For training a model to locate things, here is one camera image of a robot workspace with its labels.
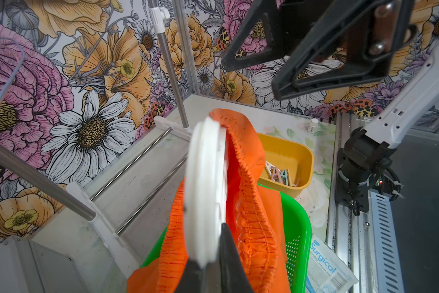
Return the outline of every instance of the white plastic bracket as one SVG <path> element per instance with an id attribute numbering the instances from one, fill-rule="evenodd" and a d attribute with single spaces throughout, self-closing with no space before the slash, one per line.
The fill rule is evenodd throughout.
<path id="1" fill-rule="evenodd" d="M 66 191 L 77 198 L 80 202 L 96 212 L 96 217 L 89 221 L 94 230 L 102 239 L 104 246 L 109 249 L 115 263 L 122 271 L 125 278 L 140 268 L 141 261 L 133 249 L 115 232 L 109 220 L 99 210 L 99 208 L 89 199 L 87 193 L 75 182 L 66 186 Z"/>
<path id="2" fill-rule="evenodd" d="M 155 116 L 154 117 L 154 124 L 156 127 L 158 127 L 161 130 L 166 130 L 169 127 L 172 127 L 171 133 L 175 136 L 178 136 L 180 138 L 183 138 L 185 140 L 190 141 L 192 138 L 192 132 L 193 130 L 190 127 L 184 128 L 182 125 L 177 124 L 173 121 L 167 120 L 164 117 L 161 116 Z"/>
<path id="3" fill-rule="evenodd" d="M 154 32 L 157 34 L 165 32 L 164 22 L 171 18 L 169 10 L 165 7 L 150 8 L 150 16 L 153 20 Z"/>

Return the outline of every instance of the white plastic bottle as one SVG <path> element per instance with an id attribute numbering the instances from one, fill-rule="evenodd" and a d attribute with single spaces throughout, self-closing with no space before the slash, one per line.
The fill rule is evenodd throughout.
<path id="1" fill-rule="evenodd" d="M 307 131 L 309 133 L 314 133 L 316 131 L 316 128 L 317 128 L 318 125 L 319 125 L 319 120 L 317 120 L 316 118 L 312 118 L 309 121 L 309 126 L 308 126 Z"/>

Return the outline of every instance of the orange cloth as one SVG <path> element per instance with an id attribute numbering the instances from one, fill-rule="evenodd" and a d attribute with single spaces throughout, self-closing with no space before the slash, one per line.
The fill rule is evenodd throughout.
<path id="1" fill-rule="evenodd" d="M 247 279 L 256 293 L 290 292 L 280 193 L 257 186 L 265 166 L 262 144 L 243 114 L 215 109 L 210 117 L 228 131 L 226 222 Z M 133 272 L 127 293 L 175 291 L 188 259 L 183 233 L 183 195 L 182 181 L 172 204 L 159 260 Z"/>

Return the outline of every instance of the white table surface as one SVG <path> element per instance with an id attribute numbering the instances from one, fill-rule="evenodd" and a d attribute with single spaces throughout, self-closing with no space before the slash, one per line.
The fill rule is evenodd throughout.
<path id="1" fill-rule="evenodd" d="M 203 120 L 213 109 L 231 109 L 246 115 L 257 132 L 296 141 L 313 150 L 315 164 L 312 183 L 296 200 L 307 211 L 313 232 L 325 239 L 334 150 L 334 125 L 320 123 L 318 132 L 310 134 L 306 131 L 309 120 L 303 116 L 197 95 L 185 99 L 184 106 L 190 127 Z M 177 109 L 173 110 L 167 118 L 181 124 Z M 86 186 L 86 191 L 89 194 L 95 193 L 162 133 L 160 129 L 152 129 Z M 143 199 L 187 153 L 187 149 L 187 141 L 169 134 L 106 188 L 95 203 L 114 227 L 119 227 L 133 213 Z M 169 180 L 122 235 L 141 260 L 146 258 L 167 226 L 170 207 L 184 170 L 182 167 Z M 87 221 L 69 209 L 64 209 L 45 227 L 39 229 L 34 240 L 72 257 L 89 292 L 118 292 L 119 289 L 123 292 L 125 289 L 126 280 L 120 270 L 113 265 L 110 253 L 104 248 L 96 232 Z"/>

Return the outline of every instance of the metal frame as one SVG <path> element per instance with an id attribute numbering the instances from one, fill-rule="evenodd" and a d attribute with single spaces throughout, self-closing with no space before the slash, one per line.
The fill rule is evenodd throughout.
<path id="1" fill-rule="evenodd" d="M 99 190 L 96 191 L 96 193 L 94 193 L 94 195 L 91 197 L 91 201 L 94 201 L 109 185 L 114 183 L 120 175 L 125 173 L 125 171 L 127 171 L 136 161 L 141 159 L 148 152 L 148 150 L 150 150 L 153 146 L 158 144 L 158 142 L 160 142 L 166 135 L 168 135 L 169 132 L 171 132 L 171 130 L 172 130 L 171 127 L 166 129 L 160 136 L 158 136 L 158 138 L 156 138 L 151 144 L 149 144 L 136 158 L 131 160 L 128 165 L 126 165 L 120 172 L 118 172 L 115 176 L 113 176 L 107 183 L 104 184 L 104 186 L 99 188 Z"/>
<path id="2" fill-rule="evenodd" d="M 375 255 L 380 292 L 404 293 L 389 197 L 371 192 Z"/>
<path id="3" fill-rule="evenodd" d="M 181 35 L 182 56 L 184 57 L 185 71 L 187 72 L 188 88 L 192 93 L 197 94 L 200 92 L 200 87 L 197 80 L 192 42 L 190 41 L 190 29 L 185 17 L 185 2 L 183 0 L 172 0 L 172 8 L 176 17 L 177 29 Z"/>
<path id="4" fill-rule="evenodd" d="M 398 254 L 394 255 L 392 261 L 398 267 L 396 273 L 398 278 L 396 280 L 397 284 L 402 284 L 402 286 L 399 286 L 401 291 L 394 290 L 393 287 L 387 287 L 387 282 L 391 280 L 386 278 L 387 273 L 384 271 L 384 262 L 386 261 L 384 260 L 385 255 L 383 255 L 382 252 L 378 252 L 384 245 L 381 237 L 378 237 L 381 225 L 379 225 L 379 217 L 376 217 L 377 213 L 379 213 L 379 206 L 375 204 L 375 200 L 381 200 L 380 198 L 376 199 L 379 194 L 371 191 L 368 192 L 370 198 L 369 212 L 361 212 L 358 217 L 354 216 L 349 208 L 335 203 L 337 151 L 344 146 L 346 140 L 350 137 L 350 134 L 354 129 L 364 126 L 365 123 L 370 121 L 371 119 L 350 114 L 338 114 L 336 117 L 334 163 L 332 184 L 330 188 L 326 242 L 359 280 L 359 282 L 352 286 L 348 292 L 391 292 L 385 291 L 388 288 L 394 292 L 403 293 L 402 274 L 400 273 Z M 390 207 L 388 207 L 387 216 L 390 219 L 389 222 L 392 223 Z M 395 233 L 393 228 L 391 235 L 393 237 L 392 241 L 395 244 Z"/>
<path id="5" fill-rule="evenodd" d="M 156 0 L 148 0 L 148 4 L 150 8 L 155 8 L 158 6 Z M 183 15 L 183 5 L 181 3 L 174 3 L 174 7 L 176 10 L 176 14 L 178 16 Z M 188 42 L 189 36 L 188 36 L 188 30 L 187 30 L 187 22 L 185 20 L 185 17 L 178 17 L 179 21 L 179 31 L 182 35 L 182 43 L 185 43 L 185 48 L 190 48 L 191 50 L 191 44 Z M 165 36 L 165 33 L 158 34 L 158 40 L 159 45 L 162 50 L 162 54 L 165 58 L 165 63 L 169 75 L 169 79 L 172 85 L 172 91 L 174 93 L 174 96 L 176 98 L 176 104 L 177 108 L 179 109 L 179 114 L 181 116 L 182 120 L 182 126 L 184 128 L 188 128 L 188 121 L 187 121 L 187 115 L 185 113 L 185 108 L 183 105 L 182 95 L 179 90 L 179 86 L 177 84 L 177 76 L 176 72 L 174 70 L 174 65 L 172 63 L 172 58 L 169 53 L 169 48 L 167 45 L 167 39 Z M 12 83 L 14 76 L 16 75 L 19 66 L 21 65 L 22 61 L 24 60 L 24 52 L 21 49 L 22 56 L 21 60 L 18 63 L 18 66 L 14 69 L 13 74 L 11 75 L 11 78 L 8 80 L 8 82 L 4 85 L 3 89 L 0 91 L 0 97 L 4 96 L 4 93 L 7 91 L 9 85 Z M 190 64 L 194 64 L 193 62 L 193 53 L 192 56 L 186 55 L 186 61 L 190 62 Z M 192 71 L 191 66 L 187 66 L 188 71 Z M 198 88 L 198 84 L 195 87 L 195 83 L 193 81 L 196 81 L 196 75 L 193 75 L 192 72 L 189 72 L 190 76 L 190 83 L 194 89 Z M 161 134 L 156 140 L 154 140 L 150 145 L 148 145 L 135 159 L 130 161 L 128 165 L 126 165 L 120 172 L 118 172 L 114 177 L 112 177 L 104 186 L 102 186 L 92 197 L 91 201 L 95 200 L 100 194 L 112 183 L 114 183 L 119 176 L 121 176 L 124 172 L 126 172 L 136 161 L 138 161 L 141 157 L 143 157 L 154 145 L 156 145 L 159 141 L 161 141 L 169 132 L 172 131 L 172 128 L 166 129 L 163 134 Z M 149 194 L 149 196 L 145 199 L 145 201 L 138 207 L 137 211 L 122 225 L 122 227 L 117 231 L 117 234 L 120 235 L 123 233 L 123 231 L 133 222 L 135 217 L 146 207 L 146 205 L 152 200 L 154 196 L 163 188 L 163 186 L 169 181 L 169 179 L 179 170 L 179 168 L 183 165 L 183 163 L 186 161 L 187 155 L 185 155 L 182 160 L 176 165 L 176 167 L 171 170 L 171 172 L 156 186 L 156 188 Z M 70 195 L 70 193 L 63 190 L 60 186 L 55 184 L 53 181 L 48 179 L 44 174 L 38 172 L 36 169 L 31 167 L 29 164 L 24 162 L 22 159 L 20 159 L 17 155 L 12 153 L 11 151 L 5 149 L 0 144 L 0 164 L 9 169 L 11 172 L 15 173 L 19 177 L 23 178 L 30 184 L 34 185 L 38 189 L 40 189 L 42 192 L 46 193 L 47 195 L 51 196 L 58 202 L 62 203 L 67 208 L 71 209 L 78 215 L 82 216 L 88 221 L 92 221 L 95 219 L 97 213 L 89 208 L 86 204 L 79 201 L 74 196 Z"/>
<path id="6" fill-rule="evenodd" d="M 31 165 L 24 162 L 20 157 L 5 149 L 0 144 L 0 165 L 3 165 L 17 176 L 34 185 L 42 192 L 51 196 L 58 202 L 88 221 L 96 217 L 96 212 L 77 200 L 74 196 L 64 191 L 60 186 L 38 172 Z"/>
<path id="7" fill-rule="evenodd" d="M 150 203 L 150 201 L 158 194 L 158 192 L 166 185 L 166 183 L 174 176 L 174 174 L 182 167 L 182 165 L 187 160 L 187 154 L 182 157 L 182 159 L 177 163 L 177 165 L 167 174 L 164 179 L 151 191 L 151 193 L 146 196 L 144 201 L 141 203 L 141 205 L 138 206 L 136 211 L 131 215 L 130 218 L 128 218 L 122 226 L 117 230 L 117 235 L 122 234 L 128 226 L 135 220 L 136 216 L 138 216 L 144 208 Z"/>

